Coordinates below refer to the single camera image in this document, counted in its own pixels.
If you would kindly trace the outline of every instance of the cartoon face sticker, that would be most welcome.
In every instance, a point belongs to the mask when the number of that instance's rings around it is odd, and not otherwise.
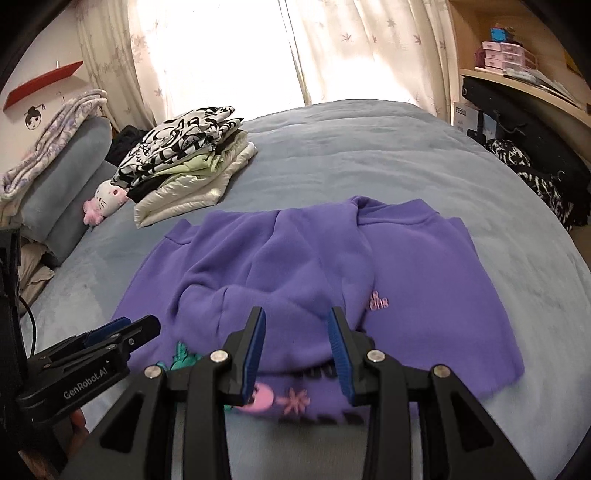
[[[35,130],[39,124],[41,124],[41,112],[39,111],[40,108],[45,110],[45,105],[41,104],[32,106],[27,111],[27,114],[25,115],[25,125],[29,130]]]
[[[273,405],[275,394],[269,385],[255,382],[255,388],[247,405],[243,407],[236,407],[238,410],[245,413],[262,413],[269,410]]]

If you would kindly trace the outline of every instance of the blue gripper pad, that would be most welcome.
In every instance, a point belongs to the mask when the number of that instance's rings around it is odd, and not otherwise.
[[[353,365],[349,359],[349,353],[335,316],[334,309],[330,310],[327,320],[330,340],[330,349],[335,358],[335,368],[339,377],[340,390],[350,403],[353,403],[355,389],[353,388]]]
[[[96,345],[97,343],[106,340],[111,335],[113,335],[118,330],[121,330],[124,327],[131,325],[131,320],[127,317],[120,317],[118,319],[113,320],[112,322],[103,325],[102,327],[97,328],[96,330],[92,330],[88,333],[88,337],[84,341],[84,347],[88,348],[90,346]]]
[[[260,309],[242,369],[242,400],[245,404],[248,402],[248,399],[251,397],[252,391],[255,388],[255,380],[258,373],[259,362],[261,361],[262,347],[265,343],[266,331],[267,318],[265,317],[265,310]]]

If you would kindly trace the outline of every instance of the pink embroidery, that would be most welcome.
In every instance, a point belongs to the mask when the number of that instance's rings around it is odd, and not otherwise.
[[[384,297],[381,299],[377,291],[372,292],[371,297],[369,299],[369,309],[370,310],[381,310],[387,309],[389,307],[388,299]]]
[[[278,397],[275,403],[285,406],[283,415],[288,415],[292,410],[296,415],[299,415],[306,411],[306,407],[310,405],[310,399],[307,390],[301,390],[296,394],[296,391],[290,388],[289,397]]]
[[[255,382],[255,388],[252,391],[248,404],[236,408],[247,413],[261,413],[271,408],[274,397],[275,394],[269,385]]]

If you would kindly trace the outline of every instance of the purple sweatshirt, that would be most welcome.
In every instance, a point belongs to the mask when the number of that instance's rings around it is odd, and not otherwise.
[[[267,335],[253,414],[285,420],[362,421],[330,363],[326,317],[340,306],[352,329],[403,365],[450,366],[477,396],[524,372],[503,305],[458,218],[422,200],[366,197],[272,212],[215,211],[179,223],[139,268],[113,318],[156,315],[157,339],[132,370],[190,365],[244,327],[253,306]]]

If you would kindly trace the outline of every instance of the blue object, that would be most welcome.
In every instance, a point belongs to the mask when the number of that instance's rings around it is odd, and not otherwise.
[[[255,331],[252,334],[251,344],[248,346],[246,359],[242,371],[242,400],[246,404],[255,388],[258,366],[261,361],[262,346],[265,343],[265,332],[267,331],[267,318],[265,310],[259,312],[256,321]]]
[[[112,322],[109,322],[106,325],[103,325],[102,327],[90,332],[84,342],[84,347],[88,348],[90,346],[96,345],[97,343],[102,342],[113,335],[117,330],[121,330],[123,327],[127,327],[128,325],[131,325],[131,320],[129,320],[127,317],[115,319]]]
[[[508,41],[509,40],[509,34],[507,32],[507,30],[505,30],[504,28],[498,28],[498,27],[493,27],[491,28],[491,39],[492,41]]]
[[[340,389],[343,395],[347,397],[349,403],[353,403],[353,397],[355,396],[355,391],[353,389],[353,365],[351,365],[343,335],[339,330],[335,313],[332,309],[330,310],[327,321],[330,349],[332,350],[335,359],[335,368],[339,379]]]

